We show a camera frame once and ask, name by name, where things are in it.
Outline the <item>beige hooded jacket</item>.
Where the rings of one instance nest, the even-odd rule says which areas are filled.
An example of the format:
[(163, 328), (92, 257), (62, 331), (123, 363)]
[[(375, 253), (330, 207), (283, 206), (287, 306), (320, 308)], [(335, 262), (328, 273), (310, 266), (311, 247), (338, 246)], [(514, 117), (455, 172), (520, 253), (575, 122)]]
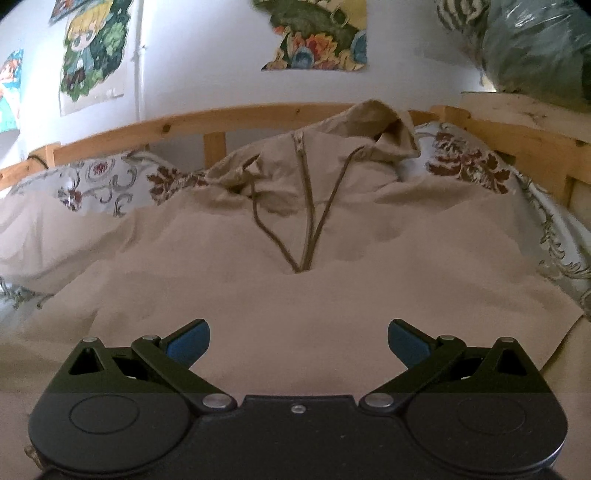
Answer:
[(76, 343), (124, 346), (204, 318), (194, 372), (247, 394), (363, 395), (403, 365), (401, 318), (469, 345), (517, 339), (556, 392), (569, 434), (558, 469), (590, 475), (590, 309), (527, 248), (513, 194), (441, 177), (399, 182), (417, 155), (407, 114), (368, 101), (259, 141), (286, 173), (242, 194), (183, 190), (123, 217), (41, 192), (1, 203), (1, 274), (46, 300), (1, 330), (1, 475), (32, 479), (27, 423)]

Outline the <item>floral patterned bed sheet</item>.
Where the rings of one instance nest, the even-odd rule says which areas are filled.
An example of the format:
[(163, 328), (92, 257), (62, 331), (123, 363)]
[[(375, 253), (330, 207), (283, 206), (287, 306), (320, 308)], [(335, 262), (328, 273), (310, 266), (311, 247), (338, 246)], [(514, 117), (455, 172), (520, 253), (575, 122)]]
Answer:
[[(513, 194), (531, 232), (527, 248), (544, 276), (590, 309), (590, 232), (528, 175), (508, 165), (480, 139), (449, 123), (416, 128), (417, 155), (387, 167), (399, 182), (441, 177)], [(264, 211), (270, 193), (263, 179), (280, 179), (286, 168), (256, 143), (232, 152), (207, 170), (181, 172), (148, 151), (122, 152), (36, 173), (11, 187), (9, 195), (41, 192), (80, 214), (109, 212), (120, 218), (135, 208), (160, 205), (183, 190), (209, 186), (245, 195)]]

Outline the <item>green plastic-wrapped bundle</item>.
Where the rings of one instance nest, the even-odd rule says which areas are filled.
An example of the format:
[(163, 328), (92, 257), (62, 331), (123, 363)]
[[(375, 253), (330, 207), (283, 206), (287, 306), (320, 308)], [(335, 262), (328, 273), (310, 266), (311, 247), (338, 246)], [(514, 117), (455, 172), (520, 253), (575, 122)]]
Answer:
[(588, 112), (587, 5), (575, 1), (493, 1), (482, 58), (496, 90)]

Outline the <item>green striped fabric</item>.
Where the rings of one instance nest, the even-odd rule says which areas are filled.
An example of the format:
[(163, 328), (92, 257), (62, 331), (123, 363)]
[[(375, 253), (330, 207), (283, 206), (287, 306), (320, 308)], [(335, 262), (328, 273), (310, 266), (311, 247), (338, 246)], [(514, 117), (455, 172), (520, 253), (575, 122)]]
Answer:
[(478, 50), (487, 30), (491, 2), (488, 0), (440, 0), (435, 2), (437, 16), (450, 32), (460, 35), (464, 43)]

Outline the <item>wooden bed frame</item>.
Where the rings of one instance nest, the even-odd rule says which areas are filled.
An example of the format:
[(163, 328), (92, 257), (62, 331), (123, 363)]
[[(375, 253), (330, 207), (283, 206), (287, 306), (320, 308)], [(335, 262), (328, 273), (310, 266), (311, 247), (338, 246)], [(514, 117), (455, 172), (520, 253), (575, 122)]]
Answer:
[[(12, 187), (44, 165), (54, 167), (179, 136), (204, 139), (204, 163), (226, 154), (225, 135), (249, 129), (293, 130), (346, 110), (339, 103), (281, 103), (197, 111), (138, 122), (62, 146), (37, 149), (1, 171), (1, 186)], [(421, 125), (440, 120), (477, 136), (520, 172), (550, 192), (573, 214), (590, 212), (590, 115), (521, 94), (466, 92), (459, 106), (413, 110)]]

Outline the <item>cartoon girl wall poster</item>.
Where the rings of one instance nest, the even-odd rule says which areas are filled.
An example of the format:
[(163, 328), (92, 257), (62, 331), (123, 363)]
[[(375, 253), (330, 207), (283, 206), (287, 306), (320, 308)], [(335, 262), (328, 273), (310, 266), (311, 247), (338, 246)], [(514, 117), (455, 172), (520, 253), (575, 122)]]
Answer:
[(134, 1), (82, 1), (67, 19), (59, 107), (66, 116), (125, 94)]

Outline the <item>blue cartoon wall poster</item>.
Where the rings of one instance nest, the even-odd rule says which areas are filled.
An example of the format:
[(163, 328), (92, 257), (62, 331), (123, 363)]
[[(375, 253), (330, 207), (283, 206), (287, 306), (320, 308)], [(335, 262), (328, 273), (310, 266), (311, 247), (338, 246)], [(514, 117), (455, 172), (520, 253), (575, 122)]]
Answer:
[(1, 133), (19, 129), (23, 53), (12, 52), (1, 66)]

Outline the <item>floral landscape wall poster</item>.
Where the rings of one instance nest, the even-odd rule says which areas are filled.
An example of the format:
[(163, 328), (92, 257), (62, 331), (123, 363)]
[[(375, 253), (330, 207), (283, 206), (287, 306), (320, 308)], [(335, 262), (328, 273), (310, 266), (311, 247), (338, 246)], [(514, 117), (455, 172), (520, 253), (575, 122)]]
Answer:
[(280, 36), (263, 70), (356, 72), (366, 67), (366, 0), (266, 0), (252, 3)]

